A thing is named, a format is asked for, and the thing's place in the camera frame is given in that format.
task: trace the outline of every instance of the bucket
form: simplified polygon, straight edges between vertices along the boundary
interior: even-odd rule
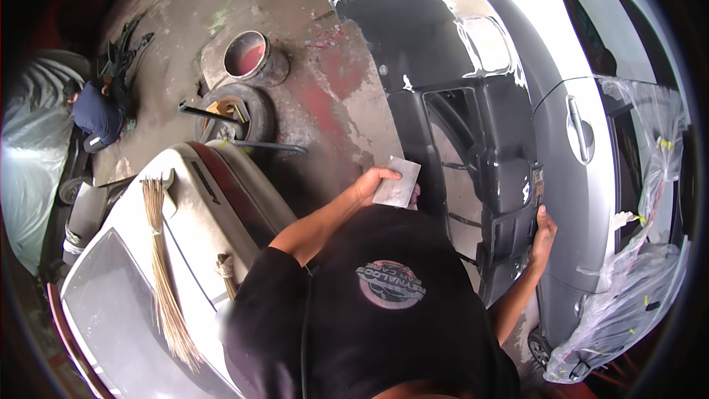
[[[259,31],[246,31],[229,44],[224,54],[224,68],[241,83],[270,88],[285,80],[288,59],[271,46]]]

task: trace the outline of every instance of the blue shirt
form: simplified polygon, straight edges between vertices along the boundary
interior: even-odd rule
[[[123,113],[116,103],[101,93],[100,79],[86,82],[84,89],[72,106],[74,123],[87,133],[95,133],[101,143],[110,145],[120,136]]]

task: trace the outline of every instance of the plastic sheet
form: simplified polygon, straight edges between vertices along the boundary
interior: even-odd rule
[[[641,340],[667,314],[686,270],[686,253],[677,246],[647,241],[665,186],[679,177],[687,123],[680,95],[651,83],[597,79],[604,93],[633,105],[650,148],[637,207],[644,222],[630,243],[603,263],[599,286],[608,291],[586,299],[579,326],[552,351],[544,378],[556,383],[581,382]]]
[[[37,274],[49,214],[59,186],[73,119],[64,101],[69,81],[84,84],[85,58],[46,51],[27,62],[3,102],[0,197],[3,220],[18,260]]]

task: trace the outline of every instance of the worker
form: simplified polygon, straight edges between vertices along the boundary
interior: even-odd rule
[[[123,132],[136,126],[136,119],[129,117],[126,86],[119,80],[104,76],[86,82],[81,90],[71,81],[65,94],[66,103],[72,107],[74,123],[89,135],[84,140],[87,153],[120,141]]]
[[[516,398],[501,349],[556,234],[545,206],[529,263],[489,310],[445,233],[419,211],[373,205],[371,168],[261,250],[220,336],[248,398]]]

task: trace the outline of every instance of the hand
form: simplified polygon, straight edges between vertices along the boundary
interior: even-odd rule
[[[385,168],[384,165],[375,166],[359,176],[357,182],[352,184],[346,192],[350,193],[359,207],[369,207],[374,199],[374,191],[377,190],[382,179],[401,179],[401,174]]]
[[[547,213],[547,208],[541,205],[537,210],[537,233],[534,236],[534,242],[530,250],[529,262],[529,268],[540,275],[544,273],[544,268],[547,266],[555,236],[556,224]]]

